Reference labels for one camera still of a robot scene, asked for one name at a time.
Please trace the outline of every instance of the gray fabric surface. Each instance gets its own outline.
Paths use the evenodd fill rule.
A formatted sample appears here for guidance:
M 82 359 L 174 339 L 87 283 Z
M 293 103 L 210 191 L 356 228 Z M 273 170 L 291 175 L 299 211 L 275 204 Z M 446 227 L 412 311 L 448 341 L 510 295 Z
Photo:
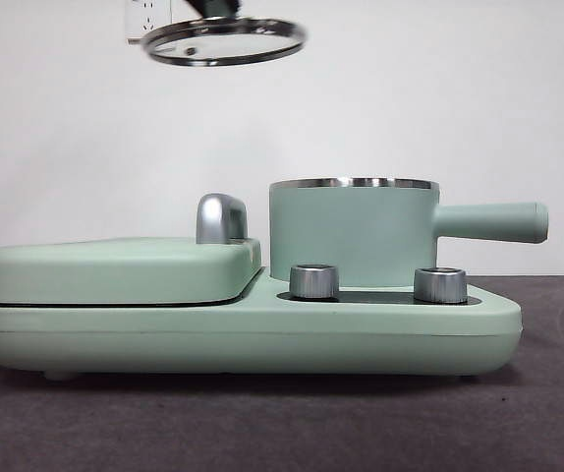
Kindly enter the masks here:
M 476 378 L 0 368 L 0 471 L 564 470 L 564 277 L 472 283 L 525 326 L 512 362 Z

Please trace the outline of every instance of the silver handle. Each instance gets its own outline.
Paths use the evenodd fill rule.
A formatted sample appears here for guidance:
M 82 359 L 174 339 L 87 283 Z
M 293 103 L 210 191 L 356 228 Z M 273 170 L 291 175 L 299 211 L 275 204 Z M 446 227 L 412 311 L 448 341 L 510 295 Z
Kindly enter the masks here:
M 197 208 L 197 244 L 229 244 L 247 239 L 247 209 L 239 199 L 208 194 Z

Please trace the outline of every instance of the stainless steel ring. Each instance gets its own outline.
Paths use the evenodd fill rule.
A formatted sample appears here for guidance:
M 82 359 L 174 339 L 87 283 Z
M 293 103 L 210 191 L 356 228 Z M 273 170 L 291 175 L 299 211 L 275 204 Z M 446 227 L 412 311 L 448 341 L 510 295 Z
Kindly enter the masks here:
M 191 57 L 168 56 L 160 53 L 161 46 L 169 42 L 232 34 L 282 36 L 291 38 L 294 42 L 288 47 L 244 56 L 195 59 Z M 142 38 L 141 45 L 144 51 L 158 62 L 178 66 L 210 67 L 251 64 L 288 56 L 302 49 L 306 38 L 307 34 L 304 28 L 282 20 L 218 17 L 181 22 L 155 29 Z
M 439 184 L 428 180 L 393 179 L 387 177 L 326 177 L 285 180 L 271 184 L 270 189 L 307 189 L 318 187 L 398 187 L 405 189 L 439 190 Z

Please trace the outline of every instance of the silver knob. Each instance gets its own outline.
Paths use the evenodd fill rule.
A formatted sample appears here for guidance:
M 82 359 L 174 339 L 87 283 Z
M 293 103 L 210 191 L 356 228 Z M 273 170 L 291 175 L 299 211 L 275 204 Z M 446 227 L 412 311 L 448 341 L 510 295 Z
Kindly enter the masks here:
M 289 292 L 298 298 L 337 298 L 339 296 L 339 270 L 334 265 L 293 265 Z
M 466 273 L 459 268 L 418 268 L 413 296 L 431 303 L 464 303 L 468 301 Z

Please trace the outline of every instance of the electrical outlet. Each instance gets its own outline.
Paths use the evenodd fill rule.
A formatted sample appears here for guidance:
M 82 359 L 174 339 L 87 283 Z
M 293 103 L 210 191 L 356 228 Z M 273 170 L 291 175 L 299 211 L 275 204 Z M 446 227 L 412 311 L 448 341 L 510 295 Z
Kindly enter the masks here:
M 126 0 L 125 30 L 129 42 L 138 42 L 149 31 L 171 22 L 171 0 Z

